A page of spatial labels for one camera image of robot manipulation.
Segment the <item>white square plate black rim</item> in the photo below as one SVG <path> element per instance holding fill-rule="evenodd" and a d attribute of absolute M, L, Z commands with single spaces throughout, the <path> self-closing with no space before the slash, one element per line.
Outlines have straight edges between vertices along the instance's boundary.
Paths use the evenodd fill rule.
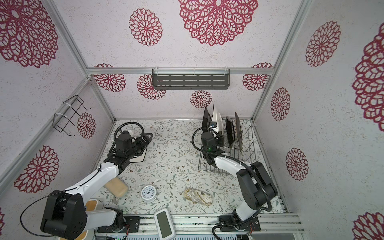
<path fill-rule="evenodd" d="M 147 147 L 152 141 L 153 136 L 152 133 L 142 133 L 140 137 L 135 138 L 129 151 L 130 163 L 141 163 L 144 161 Z"/>

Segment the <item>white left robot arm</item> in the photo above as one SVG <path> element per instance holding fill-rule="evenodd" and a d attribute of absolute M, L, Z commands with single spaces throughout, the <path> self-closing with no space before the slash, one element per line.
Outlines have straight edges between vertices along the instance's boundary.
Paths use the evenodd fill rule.
<path fill-rule="evenodd" d="M 123 212 L 114 208 L 86 210 L 86 203 L 105 184 L 121 174 L 131 160 L 143 155 L 153 134 L 132 137 L 123 131 L 113 143 L 107 159 L 93 173 L 64 191 L 55 190 L 47 199 L 41 231 L 67 240 L 89 229 L 107 227 L 119 231 L 125 225 Z"/>

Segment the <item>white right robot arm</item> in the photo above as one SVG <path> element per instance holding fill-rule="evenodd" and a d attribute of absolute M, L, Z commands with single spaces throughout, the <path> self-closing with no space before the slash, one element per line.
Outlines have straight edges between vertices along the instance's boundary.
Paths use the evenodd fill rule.
<path fill-rule="evenodd" d="M 262 163 L 256 161 L 249 164 L 231 157 L 219 148 L 218 137 L 213 132 L 203 133 L 201 141 L 199 151 L 207 163 L 238 180 L 243 202 L 234 210 L 235 223 L 245 222 L 262 211 L 272 211 L 272 199 L 278 191 Z"/>

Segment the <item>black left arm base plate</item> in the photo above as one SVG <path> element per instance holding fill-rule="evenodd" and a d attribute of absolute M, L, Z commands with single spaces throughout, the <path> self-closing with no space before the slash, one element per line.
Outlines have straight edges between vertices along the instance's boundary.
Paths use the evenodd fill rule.
<path fill-rule="evenodd" d="M 140 217 L 125 216 L 115 220 L 110 226 L 97 228 L 97 233 L 137 233 L 140 226 Z"/>

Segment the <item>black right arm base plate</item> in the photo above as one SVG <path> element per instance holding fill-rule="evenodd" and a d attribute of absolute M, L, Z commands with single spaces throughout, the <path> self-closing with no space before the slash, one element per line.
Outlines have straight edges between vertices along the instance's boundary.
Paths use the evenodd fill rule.
<path fill-rule="evenodd" d="M 236 220 L 234 216 L 219 216 L 221 232 L 259 232 L 261 225 L 257 216 L 251 216 L 246 220 Z"/>

